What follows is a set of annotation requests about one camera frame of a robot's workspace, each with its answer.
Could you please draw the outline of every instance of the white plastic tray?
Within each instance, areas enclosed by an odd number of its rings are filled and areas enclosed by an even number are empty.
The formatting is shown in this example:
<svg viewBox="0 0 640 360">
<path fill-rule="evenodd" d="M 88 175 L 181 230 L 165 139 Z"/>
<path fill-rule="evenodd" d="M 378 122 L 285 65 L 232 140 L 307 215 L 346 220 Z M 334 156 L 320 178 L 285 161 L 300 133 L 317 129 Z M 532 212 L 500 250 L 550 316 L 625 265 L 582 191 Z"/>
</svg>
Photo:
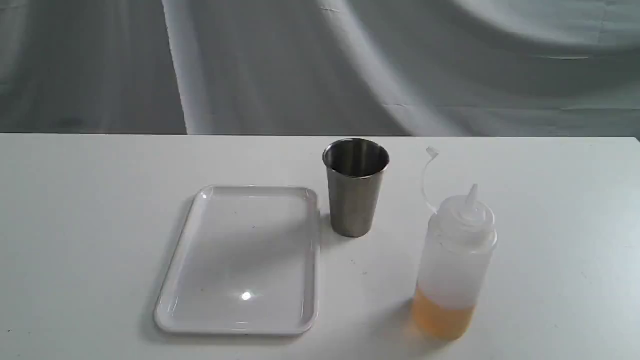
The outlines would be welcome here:
<svg viewBox="0 0 640 360">
<path fill-rule="evenodd" d="M 316 319 L 318 252 L 312 190 L 204 188 L 164 280 L 156 324 L 175 333 L 301 334 Z"/>
</svg>

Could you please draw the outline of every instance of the squeeze bottle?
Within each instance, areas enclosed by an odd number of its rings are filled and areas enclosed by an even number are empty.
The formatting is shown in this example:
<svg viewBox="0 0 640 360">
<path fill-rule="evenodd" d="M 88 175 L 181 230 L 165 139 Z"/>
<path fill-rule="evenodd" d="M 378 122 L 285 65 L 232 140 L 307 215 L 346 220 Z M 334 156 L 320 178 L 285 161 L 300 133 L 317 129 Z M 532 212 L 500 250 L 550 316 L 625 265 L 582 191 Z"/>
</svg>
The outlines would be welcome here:
<svg viewBox="0 0 640 360">
<path fill-rule="evenodd" d="M 418 327 L 441 340 L 460 338 L 471 322 L 497 246 L 495 217 L 468 195 L 449 197 L 431 216 L 413 298 Z"/>
</svg>

